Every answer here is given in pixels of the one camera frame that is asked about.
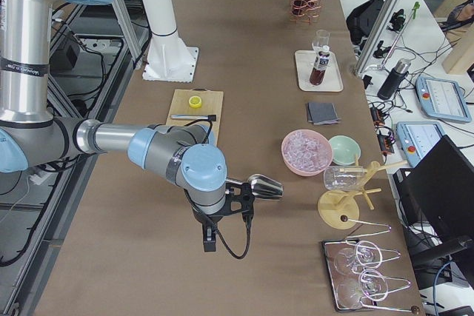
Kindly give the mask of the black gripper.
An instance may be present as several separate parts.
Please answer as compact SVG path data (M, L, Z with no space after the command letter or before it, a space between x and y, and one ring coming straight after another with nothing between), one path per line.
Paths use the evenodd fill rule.
M227 182L224 194L224 205L213 214L206 214L195 203L192 203L195 219L202 223L203 248L205 252L216 251L217 223L223 218L241 214L247 226L252 225L255 197L249 183Z

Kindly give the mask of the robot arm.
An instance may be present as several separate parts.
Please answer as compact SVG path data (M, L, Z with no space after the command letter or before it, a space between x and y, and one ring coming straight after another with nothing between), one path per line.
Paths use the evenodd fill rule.
M124 151L142 169L184 190L201 223L207 252L223 240L218 222L240 214L252 226L254 194L227 176L211 118L182 126L106 124L96 119L98 90L86 94L88 111L58 117L47 108L53 6L117 0L1 0L1 170L23 171L80 154Z

